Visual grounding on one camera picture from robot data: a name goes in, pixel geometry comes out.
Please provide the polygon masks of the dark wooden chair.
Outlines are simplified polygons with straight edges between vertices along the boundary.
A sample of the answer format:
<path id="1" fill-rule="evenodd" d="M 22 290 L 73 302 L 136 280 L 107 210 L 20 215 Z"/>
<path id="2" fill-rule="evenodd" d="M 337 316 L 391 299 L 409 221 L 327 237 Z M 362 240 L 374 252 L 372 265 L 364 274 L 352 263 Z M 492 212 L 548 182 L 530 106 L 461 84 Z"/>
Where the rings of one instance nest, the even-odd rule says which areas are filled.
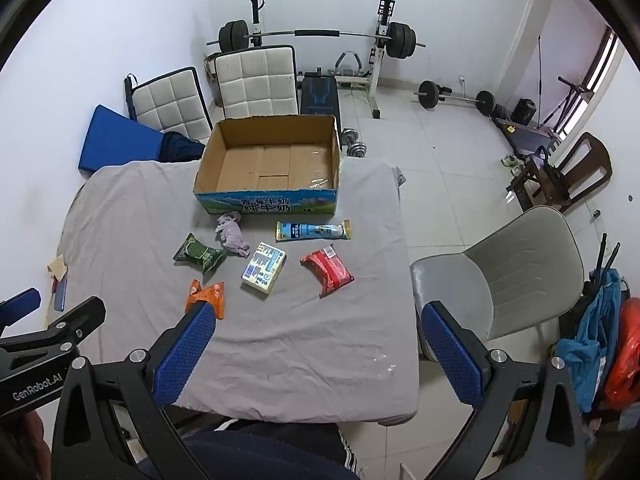
<path id="1" fill-rule="evenodd" d="M 610 153 L 590 132 L 584 132 L 564 158 L 555 164 L 544 146 L 528 155 L 521 171 L 506 187 L 521 208 L 534 206 L 533 199 L 542 195 L 547 206 L 561 214 L 603 188 L 613 177 Z"/>

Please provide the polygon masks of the white padded chair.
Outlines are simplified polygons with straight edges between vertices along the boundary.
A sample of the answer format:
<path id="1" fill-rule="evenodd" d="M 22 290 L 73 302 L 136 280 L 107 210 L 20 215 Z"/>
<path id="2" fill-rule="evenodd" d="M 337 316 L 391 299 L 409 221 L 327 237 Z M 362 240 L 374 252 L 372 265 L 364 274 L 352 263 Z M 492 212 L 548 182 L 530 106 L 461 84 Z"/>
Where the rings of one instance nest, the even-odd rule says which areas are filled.
<path id="1" fill-rule="evenodd" d="M 206 142 L 213 131 L 208 108 L 193 66 L 138 83 L 134 74 L 124 79 L 128 115 L 161 133 L 181 133 L 192 141 Z"/>
<path id="2" fill-rule="evenodd" d="M 214 66 L 225 118 L 299 114 L 292 46 L 221 54 L 215 58 Z"/>

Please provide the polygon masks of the blue cloth bag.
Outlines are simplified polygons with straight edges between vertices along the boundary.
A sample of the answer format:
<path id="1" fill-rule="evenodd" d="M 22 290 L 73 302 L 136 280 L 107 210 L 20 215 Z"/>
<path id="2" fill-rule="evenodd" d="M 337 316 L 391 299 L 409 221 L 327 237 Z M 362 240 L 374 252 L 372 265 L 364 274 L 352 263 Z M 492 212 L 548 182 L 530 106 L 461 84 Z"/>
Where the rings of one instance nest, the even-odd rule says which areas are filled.
<path id="1" fill-rule="evenodd" d="M 622 280 L 616 269 L 602 272 L 601 285 L 586 307 L 573 339 L 562 338 L 555 355 L 570 373 L 581 413 L 589 413 L 597 391 L 605 382 L 615 358 L 620 330 Z"/>

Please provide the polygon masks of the black treadmill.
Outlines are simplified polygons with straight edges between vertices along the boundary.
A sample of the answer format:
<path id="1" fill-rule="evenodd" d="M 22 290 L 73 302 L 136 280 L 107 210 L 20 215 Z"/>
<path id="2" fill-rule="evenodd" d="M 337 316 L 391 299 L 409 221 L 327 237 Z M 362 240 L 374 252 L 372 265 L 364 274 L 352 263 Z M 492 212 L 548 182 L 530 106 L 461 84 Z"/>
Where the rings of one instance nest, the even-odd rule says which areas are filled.
<path id="1" fill-rule="evenodd" d="M 512 113 L 496 104 L 490 119 L 512 148 L 518 159 L 534 154 L 543 146 L 552 153 L 561 143 L 560 137 L 547 126 L 534 122 L 537 107 L 531 99 L 519 99 Z"/>

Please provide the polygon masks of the barbell on rack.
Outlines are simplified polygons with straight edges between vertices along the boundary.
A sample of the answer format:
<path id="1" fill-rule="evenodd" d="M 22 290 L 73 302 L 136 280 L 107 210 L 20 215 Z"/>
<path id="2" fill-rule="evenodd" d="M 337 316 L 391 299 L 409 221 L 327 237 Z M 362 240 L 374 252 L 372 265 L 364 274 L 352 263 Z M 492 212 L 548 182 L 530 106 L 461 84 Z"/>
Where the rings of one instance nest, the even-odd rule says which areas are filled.
<path id="1" fill-rule="evenodd" d="M 346 32 L 339 29 L 289 29 L 274 30 L 273 32 L 249 32 L 246 21 L 228 22 L 218 30 L 216 40 L 209 41 L 206 46 L 218 46 L 221 52 L 232 52 L 247 48 L 253 40 L 267 37 L 361 37 L 375 41 L 377 47 L 382 48 L 390 58 L 408 58 L 413 56 L 416 48 L 425 48 L 423 42 L 416 39 L 416 31 L 407 24 L 391 22 L 386 26 L 385 34 L 366 34 L 365 32 Z"/>

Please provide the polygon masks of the white blue tissue pack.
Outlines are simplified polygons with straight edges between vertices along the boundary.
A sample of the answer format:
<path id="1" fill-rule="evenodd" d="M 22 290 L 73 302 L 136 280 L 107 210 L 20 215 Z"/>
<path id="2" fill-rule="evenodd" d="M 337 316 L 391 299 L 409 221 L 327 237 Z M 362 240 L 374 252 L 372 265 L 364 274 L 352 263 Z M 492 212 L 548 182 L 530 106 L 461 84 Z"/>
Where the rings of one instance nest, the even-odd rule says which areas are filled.
<path id="1" fill-rule="evenodd" d="M 242 274 L 242 283 L 269 295 L 284 266 L 286 253 L 260 242 Z"/>

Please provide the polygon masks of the open cardboard box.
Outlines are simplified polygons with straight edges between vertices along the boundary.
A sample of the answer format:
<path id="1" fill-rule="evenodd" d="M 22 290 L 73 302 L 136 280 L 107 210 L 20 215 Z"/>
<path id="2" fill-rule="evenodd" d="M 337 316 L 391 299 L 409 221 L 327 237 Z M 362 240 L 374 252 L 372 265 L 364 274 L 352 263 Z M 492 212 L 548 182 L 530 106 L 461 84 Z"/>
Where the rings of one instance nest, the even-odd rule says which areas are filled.
<path id="1" fill-rule="evenodd" d="M 334 214 L 341 150 L 332 116 L 217 122 L 193 193 L 208 214 Z"/>

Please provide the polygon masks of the orange snack packet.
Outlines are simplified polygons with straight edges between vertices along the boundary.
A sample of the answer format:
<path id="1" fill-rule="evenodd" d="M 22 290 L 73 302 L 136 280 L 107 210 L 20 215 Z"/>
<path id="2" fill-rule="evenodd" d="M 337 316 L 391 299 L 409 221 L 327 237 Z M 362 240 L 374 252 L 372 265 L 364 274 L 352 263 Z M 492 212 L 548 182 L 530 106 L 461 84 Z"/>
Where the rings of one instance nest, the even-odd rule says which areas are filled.
<path id="1" fill-rule="evenodd" d="M 213 307 L 217 320 L 224 318 L 224 283 L 219 282 L 212 286 L 203 287 L 199 280 L 193 280 L 189 295 L 186 297 L 184 310 L 188 312 L 199 301 L 207 302 Z"/>

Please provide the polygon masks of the white padded chair right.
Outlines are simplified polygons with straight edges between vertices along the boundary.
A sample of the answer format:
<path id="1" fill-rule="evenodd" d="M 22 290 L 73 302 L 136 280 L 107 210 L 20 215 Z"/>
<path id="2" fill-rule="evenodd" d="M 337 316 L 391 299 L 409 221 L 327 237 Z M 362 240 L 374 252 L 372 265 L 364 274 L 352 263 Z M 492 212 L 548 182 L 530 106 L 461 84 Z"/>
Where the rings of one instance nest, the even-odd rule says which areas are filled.
<path id="1" fill-rule="evenodd" d="M 225 118 L 299 114 L 292 46 L 221 54 L 215 58 L 214 66 Z"/>

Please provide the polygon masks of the red plastic bag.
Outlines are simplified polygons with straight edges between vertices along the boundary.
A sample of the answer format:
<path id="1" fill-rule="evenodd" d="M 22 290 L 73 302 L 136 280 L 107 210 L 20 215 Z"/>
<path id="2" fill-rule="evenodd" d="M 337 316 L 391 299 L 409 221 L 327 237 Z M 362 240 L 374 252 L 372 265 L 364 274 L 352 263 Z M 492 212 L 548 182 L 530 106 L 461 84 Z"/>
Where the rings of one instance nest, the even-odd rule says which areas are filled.
<path id="1" fill-rule="evenodd" d="M 639 304 L 639 298 L 631 297 L 620 311 L 616 356 L 604 389 L 605 402 L 614 410 L 639 401 Z"/>

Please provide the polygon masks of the dark blue clothing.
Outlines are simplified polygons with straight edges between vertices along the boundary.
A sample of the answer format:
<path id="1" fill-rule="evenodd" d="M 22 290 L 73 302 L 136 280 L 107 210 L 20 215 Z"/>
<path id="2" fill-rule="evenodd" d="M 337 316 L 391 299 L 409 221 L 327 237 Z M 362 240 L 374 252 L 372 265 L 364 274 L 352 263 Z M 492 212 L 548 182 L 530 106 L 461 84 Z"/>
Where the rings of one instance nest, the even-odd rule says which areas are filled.
<path id="1" fill-rule="evenodd" d="M 157 160 L 159 162 L 193 162 L 203 156 L 205 145 L 184 136 L 180 132 L 169 131 L 163 134 Z"/>

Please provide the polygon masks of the blue folded mat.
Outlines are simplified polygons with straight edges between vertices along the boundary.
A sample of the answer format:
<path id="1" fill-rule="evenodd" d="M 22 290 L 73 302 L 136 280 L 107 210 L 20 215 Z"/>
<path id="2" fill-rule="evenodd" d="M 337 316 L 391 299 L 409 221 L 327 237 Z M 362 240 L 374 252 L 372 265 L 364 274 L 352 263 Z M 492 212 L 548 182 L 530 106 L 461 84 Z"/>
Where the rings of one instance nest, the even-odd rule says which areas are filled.
<path id="1" fill-rule="evenodd" d="M 159 160 L 163 135 L 98 105 L 93 112 L 78 169 L 93 174 L 106 166 L 138 160 Z"/>

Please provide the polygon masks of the lilac cloth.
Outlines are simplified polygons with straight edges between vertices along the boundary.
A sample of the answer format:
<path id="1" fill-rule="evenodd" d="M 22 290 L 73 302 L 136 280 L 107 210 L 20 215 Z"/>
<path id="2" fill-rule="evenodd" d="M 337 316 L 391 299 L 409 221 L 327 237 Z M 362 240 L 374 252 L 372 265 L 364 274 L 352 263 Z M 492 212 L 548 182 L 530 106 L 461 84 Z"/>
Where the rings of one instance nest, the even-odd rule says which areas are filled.
<path id="1" fill-rule="evenodd" d="M 250 254 L 250 244 L 243 237 L 240 228 L 241 215 L 229 211 L 217 219 L 216 234 L 227 252 L 246 258 Z"/>

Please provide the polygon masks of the floor barbell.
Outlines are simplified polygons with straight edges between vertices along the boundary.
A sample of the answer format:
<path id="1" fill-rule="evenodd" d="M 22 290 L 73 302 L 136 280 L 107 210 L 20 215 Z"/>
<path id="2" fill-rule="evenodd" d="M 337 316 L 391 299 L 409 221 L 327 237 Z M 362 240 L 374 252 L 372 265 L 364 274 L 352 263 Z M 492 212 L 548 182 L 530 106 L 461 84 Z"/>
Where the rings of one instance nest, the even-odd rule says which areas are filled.
<path id="1" fill-rule="evenodd" d="M 492 114 L 497 104 L 494 95 L 487 90 L 482 90 L 470 98 L 463 94 L 454 93 L 451 88 L 440 86 L 431 80 L 422 81 L 413 95 L 418 98 L 419 104 L 426 110 L 434 110 L 440 103 L 457 101 L 474 104 L 480 114 L 486 117 Z"/>

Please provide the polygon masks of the small dumbbell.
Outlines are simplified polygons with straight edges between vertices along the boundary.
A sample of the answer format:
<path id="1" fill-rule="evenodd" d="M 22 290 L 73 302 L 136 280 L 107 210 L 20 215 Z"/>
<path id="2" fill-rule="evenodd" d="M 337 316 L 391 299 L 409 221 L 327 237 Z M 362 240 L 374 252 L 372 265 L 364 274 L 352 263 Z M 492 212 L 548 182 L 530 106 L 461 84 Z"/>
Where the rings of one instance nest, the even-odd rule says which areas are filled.
<path id="1" fill-rule="evenodd" d="M 346 156 L 365 158 L 367 145 L 360 140 L 359 132 L 355 128 L 344 128 L 340 134 L 341 150 Z"/>

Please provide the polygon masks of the white padded chair left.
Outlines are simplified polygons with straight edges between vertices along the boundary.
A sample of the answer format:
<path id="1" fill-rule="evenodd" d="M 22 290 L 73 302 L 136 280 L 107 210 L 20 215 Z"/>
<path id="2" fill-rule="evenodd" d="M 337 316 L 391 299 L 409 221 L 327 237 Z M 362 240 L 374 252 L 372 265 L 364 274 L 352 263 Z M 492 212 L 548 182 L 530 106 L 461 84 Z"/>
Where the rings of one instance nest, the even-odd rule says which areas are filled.
<path id="1" fill-rule="evenodd" d="M 208 108 L 193 66 L 138 83 L 134 74 L 124 79 L 128 115 L 161 133 L 181 133 L 192 141 L 206 142 L 213 131 Z"/>

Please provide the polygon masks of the grey plastic chair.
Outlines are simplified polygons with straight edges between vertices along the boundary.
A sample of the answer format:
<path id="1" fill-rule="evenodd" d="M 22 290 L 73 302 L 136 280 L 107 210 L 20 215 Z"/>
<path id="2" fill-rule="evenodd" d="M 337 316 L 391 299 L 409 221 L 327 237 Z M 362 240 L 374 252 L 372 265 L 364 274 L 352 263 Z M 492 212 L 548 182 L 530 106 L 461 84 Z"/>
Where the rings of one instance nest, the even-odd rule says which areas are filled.
<path id="1" fill-rule="evenodd" d="M 556 209 L 535 206 L 463 252 L 410 264 L 416 319 L 440 301 L 481 341 L 508 336 L 574 307 L 585 281 L 570 225 Z"/>

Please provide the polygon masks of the blue long wrapper packet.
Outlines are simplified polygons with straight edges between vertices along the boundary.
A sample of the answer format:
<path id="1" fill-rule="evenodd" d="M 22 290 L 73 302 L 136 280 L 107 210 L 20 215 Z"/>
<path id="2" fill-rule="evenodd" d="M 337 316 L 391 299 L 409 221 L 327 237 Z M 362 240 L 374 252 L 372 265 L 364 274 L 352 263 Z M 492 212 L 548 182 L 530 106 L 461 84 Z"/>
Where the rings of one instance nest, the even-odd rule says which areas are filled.
<path id="1" fill-rule="evenodd" d="M 350 240 L 352 227 L 348 219 L 337 224 L 311 224 L 299 222 L 278 222 L 277 242 L 292 240 Z"/>

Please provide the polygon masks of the black blue weight bench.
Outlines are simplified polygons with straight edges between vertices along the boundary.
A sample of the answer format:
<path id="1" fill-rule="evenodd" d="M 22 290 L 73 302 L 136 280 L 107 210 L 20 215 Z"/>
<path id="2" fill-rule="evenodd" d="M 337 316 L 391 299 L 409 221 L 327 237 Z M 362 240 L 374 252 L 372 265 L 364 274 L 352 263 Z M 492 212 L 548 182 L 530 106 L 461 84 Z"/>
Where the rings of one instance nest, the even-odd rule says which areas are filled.
<path id="1" fill-rule="evenodd" d="M 304 73 L 300 84 L 300 114 L 332 116 L 341 130 L 340 99 L 332 75 Z"/>

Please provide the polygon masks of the red snack packet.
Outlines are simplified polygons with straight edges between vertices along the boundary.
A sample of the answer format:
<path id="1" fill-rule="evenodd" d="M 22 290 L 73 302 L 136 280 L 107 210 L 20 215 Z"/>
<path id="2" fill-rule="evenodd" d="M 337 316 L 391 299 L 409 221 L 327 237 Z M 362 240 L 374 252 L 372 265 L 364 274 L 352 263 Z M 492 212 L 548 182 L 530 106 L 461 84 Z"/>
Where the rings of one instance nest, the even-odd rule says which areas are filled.
<path id="1" fill-rule="evenodd" d="M 337 289 L 355 281 L 355 277 L 347 270 L 333 245 L 303 256 L 299 262 L 318 278 L 321 284 L 320 297 L 328 296 Z"/>

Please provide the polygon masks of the green snack packet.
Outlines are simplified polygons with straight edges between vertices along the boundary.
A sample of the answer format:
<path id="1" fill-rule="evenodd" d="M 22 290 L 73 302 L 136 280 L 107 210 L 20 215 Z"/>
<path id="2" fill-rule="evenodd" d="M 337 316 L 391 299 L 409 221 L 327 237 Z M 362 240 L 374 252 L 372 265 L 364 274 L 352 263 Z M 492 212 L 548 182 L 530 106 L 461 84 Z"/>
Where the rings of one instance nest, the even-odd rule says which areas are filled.
<path id="1" fill-rule="evenodd" d="M 178 263 L 191 263 L 207 274 L 219 268 L 227 258 L 227 252 L 203 244 L 190 233 L 172 258 Z"/>

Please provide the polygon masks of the white weight bench rack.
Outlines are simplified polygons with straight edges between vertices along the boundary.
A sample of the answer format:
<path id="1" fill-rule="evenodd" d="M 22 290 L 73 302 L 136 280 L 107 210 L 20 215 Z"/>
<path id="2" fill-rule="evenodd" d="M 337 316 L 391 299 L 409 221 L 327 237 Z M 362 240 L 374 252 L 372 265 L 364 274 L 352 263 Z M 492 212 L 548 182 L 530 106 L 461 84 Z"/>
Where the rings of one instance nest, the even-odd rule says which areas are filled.
<path id="1" fill-rule="evenodd" d="M 252 6 L 252 32 L 264 32 L 262 22 L 260 21 L 260 12 L 262 12 L 262 8 L 265 6 L 265 0 L 250 0 L 250 5 Z M 386 26 L 390 24 L 394 6 L 395 0 L 380 0 L 374 34 L 386 33 Z M 250 45 L 255 48 L 260 47 L 262 45 L 262 39 L 253 40 Z M 369 58 L 368 76 L 353 76 L 352 78 L 346 76 L 336 77 L 338 84 L 356 84 L 356 86 L 362 87 L 367 91 L 367 100 L 373 119 L 381 118 L 376 92 L 378 92 L 378 80 L 380 79 L 385 53 L 382 48 L 375 45 L 375 41 L 373 40 L 373 47 L 371 48 Z"/>

